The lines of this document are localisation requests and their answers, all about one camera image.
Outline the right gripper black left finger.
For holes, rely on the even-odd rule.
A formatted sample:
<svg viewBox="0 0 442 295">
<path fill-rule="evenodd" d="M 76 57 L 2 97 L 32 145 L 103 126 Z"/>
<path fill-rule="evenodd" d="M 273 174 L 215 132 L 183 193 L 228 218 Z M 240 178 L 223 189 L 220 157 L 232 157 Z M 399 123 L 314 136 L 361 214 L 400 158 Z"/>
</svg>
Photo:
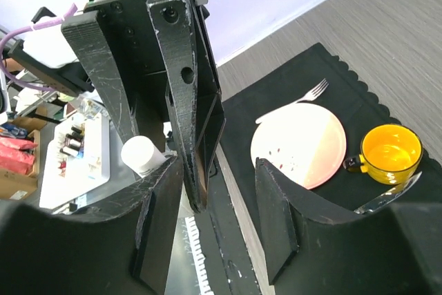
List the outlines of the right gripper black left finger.
<svg viewBox="0 0 442 295">
<path fill-rule="evenodd" d="M 183 179 L 175 155 L 70 214 L 1 201 L 2 294 L 163 294 Z"/>
</svg>

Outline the white nail polish cap brush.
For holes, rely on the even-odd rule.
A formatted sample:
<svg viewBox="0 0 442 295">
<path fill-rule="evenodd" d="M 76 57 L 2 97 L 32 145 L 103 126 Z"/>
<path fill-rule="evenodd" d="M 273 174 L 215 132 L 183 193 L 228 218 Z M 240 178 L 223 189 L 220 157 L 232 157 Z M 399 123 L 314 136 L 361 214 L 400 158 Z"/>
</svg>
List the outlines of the white nail polish cap brush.
<svg viewBox="0 0 442 295">
<path fill-rule="evenodd" d="M 145 136 L 135 136 L 124 143 L 121 150 L 123 163 L 132 169 L 141 178 L 160 167 L 166 158 Z"/>
</svg>

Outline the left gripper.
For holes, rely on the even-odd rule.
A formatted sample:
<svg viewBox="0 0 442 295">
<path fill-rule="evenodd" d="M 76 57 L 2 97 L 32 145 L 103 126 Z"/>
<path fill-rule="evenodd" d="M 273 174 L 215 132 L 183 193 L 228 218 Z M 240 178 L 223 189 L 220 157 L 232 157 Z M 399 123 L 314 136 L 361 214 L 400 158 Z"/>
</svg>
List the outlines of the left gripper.
<svg viewBox="0 0 442 295">
<path fill-rule="evenodd" d="M 170 119 L 196 213 L 225 125 L 207 1 L 90 0 L 61 25 L 123 142 Z"/>
</svg>

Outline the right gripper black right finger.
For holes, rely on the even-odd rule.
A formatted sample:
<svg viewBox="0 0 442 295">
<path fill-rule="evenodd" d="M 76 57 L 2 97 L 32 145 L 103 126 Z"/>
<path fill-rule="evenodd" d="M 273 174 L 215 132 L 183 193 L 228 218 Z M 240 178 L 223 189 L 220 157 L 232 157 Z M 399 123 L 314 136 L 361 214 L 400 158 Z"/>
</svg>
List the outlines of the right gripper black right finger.
<svg viewBox="0 0 442 295">
<path fill-rule="evenodd" d="M 391 203 L 368 214 L 255 170 L 267 279 L 277 294 L 440 294 L 441 204 Z"/>
</svg>

